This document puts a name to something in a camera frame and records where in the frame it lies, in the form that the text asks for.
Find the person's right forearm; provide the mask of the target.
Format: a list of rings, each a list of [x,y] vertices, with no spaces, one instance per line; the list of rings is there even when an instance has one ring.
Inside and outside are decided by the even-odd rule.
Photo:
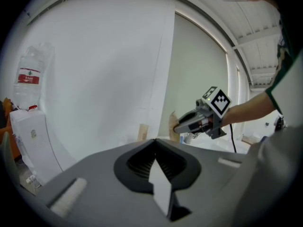
[[[257,120],[275,110],[276,107],[271,99],[263,92],[243,104],[230,107],[222,119],[222,127]]]

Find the clear water bottle red label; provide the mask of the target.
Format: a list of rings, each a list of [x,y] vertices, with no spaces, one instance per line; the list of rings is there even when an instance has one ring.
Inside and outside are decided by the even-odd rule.
[[[18,109],[38,105],[45,71],[54,58],[54,47],[48,42],[29,46],[21,55],[13,91],[13,103]]]

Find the person's green printed shirt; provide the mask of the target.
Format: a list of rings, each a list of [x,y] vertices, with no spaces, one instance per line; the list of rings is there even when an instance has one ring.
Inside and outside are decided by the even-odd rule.
[[[289,71],[303,48],[303,29],[302,25],[296,21],[294,12],[289,8],[279,8],[278,11],[280,13],[279,25],[282,33],[277,45],[278,66],[265,93],[270,98],[274,108],[281,114],[281,109],[274,99],[272,91]]]

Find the orange sofa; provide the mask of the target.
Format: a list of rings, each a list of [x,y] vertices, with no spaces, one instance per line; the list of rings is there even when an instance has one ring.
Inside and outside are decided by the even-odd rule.
[[[0,101],[0,144],[2,143],[4,133],[7,132],[9,134],[10,147],[11,147],[13,158],[18,159],[21,157],[21,153],[16,144],[16,140],[13,135],[13,131],[11,127],[11,121],[9,115],[11,112],[12,112],[11,100],[5,98],[4,101]]]

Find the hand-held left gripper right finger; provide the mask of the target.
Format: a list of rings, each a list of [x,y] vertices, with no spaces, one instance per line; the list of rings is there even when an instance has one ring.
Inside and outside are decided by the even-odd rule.
[[[235,227],[243,193],[235,181],[246,155],[161,139],[155,144],[171,187],[168,215],[155,227]]]

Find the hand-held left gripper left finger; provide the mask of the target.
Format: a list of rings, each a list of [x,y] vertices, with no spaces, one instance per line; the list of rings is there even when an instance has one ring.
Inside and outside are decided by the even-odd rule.
[[[72,227],[168,227],[170,221],[153,199],[129,190],[116,178],[114,162],[124,153],[145,146],[147,140],[90,155],[49,181],[41,201],[50,206],[77,178],[87,186],[65,217]]]

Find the wooden holder with brush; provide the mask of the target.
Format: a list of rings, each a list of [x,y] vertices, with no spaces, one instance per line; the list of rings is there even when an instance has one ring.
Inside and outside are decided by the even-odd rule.
[[[179,125],[179,121],[177,118],[177,115],[175,114],[175,111],[172,112],[169,116],[169,139],[171,141],[180,142],[180,134],[175,133],[174,128]]]

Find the white water dispenser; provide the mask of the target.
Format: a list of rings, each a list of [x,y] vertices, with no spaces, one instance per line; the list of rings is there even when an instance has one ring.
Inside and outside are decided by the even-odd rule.
[[[72,157],[47,125],[42,111],[16,110],[9,116],[22,159],[41,185],[73,164]]]

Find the large grey arched mirror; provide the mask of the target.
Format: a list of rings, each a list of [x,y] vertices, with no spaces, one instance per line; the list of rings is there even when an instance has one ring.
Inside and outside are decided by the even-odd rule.
[[[196,100],[211,87],[228,92],[228,64],[223,49],[201,28],[175,15],[169,76],[159,136],[169,134],[169,116],[195,108]]]

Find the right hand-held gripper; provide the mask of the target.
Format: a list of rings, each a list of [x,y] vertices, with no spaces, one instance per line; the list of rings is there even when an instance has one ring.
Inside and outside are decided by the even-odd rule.
[[[196,100],[195,111],[190,111],[179,118],[179,124],[174,127],[178,134],[205,133],[212,139],[225,136],[222,130],[223,116],[231,105],[231,99],[218,87],[211,87]]]

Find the white power strip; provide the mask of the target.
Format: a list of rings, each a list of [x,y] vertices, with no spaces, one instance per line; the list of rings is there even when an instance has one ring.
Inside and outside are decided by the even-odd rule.
[[[26,179],[26,183],[27,183],[27,184],[33,185],[33,187],[34,187],[35,189],[42,186],[42,185],[38,182],[38,180],[36,179],[36,177],[35,177],[34,175],[30,175],[30,176]]]

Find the chrome faucet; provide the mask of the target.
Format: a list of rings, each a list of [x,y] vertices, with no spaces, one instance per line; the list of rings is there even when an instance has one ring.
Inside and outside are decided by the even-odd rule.
[[[183,138],[184,143],[185,143],[185,144],[190,144],[191,141],[192,141],[193,139],[195,139],[198,135],[199,135],[198,133],[191,133],[191,132],[187,133],[187,134],[184,136],[184,138]]]

